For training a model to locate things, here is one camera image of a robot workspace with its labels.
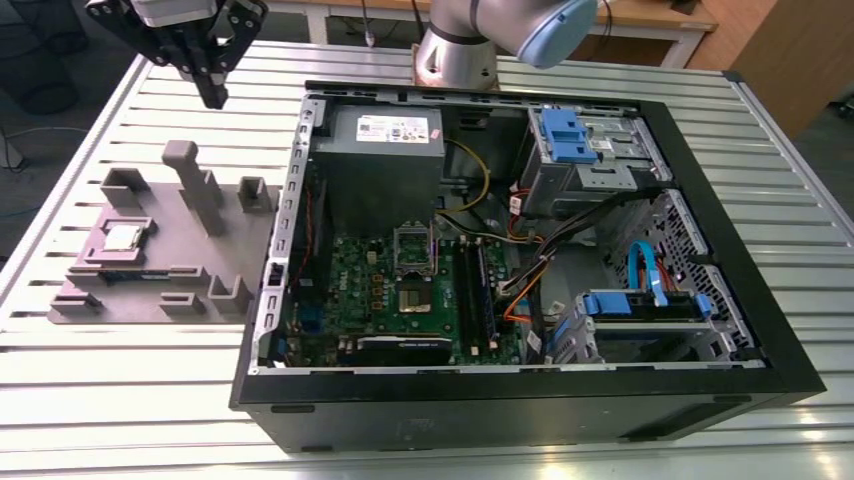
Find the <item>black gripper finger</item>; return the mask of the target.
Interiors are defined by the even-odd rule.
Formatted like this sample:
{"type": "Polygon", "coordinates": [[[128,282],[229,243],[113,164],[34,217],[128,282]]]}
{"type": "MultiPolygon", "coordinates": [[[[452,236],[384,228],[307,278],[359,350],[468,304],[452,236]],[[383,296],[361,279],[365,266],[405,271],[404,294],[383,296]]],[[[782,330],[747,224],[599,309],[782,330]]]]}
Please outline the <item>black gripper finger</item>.
{"type": "Polygon", "coordinates": [[[205,32],[213,1],[88,1],[89,18],[156,65],[173,65],[204,103],[205,32]]]}
{"type": "Polygon", "coordinates": [[[268,14],[264,1],[217,1],[216,5],[218,11],[205,32],[204,46],[204,105],[209,109],[224,106],[228,99],[225,78],[255,41],[268,14]],[[230,36],[224,40],[213,33],[217,24],[230,29],[230,36]]]}

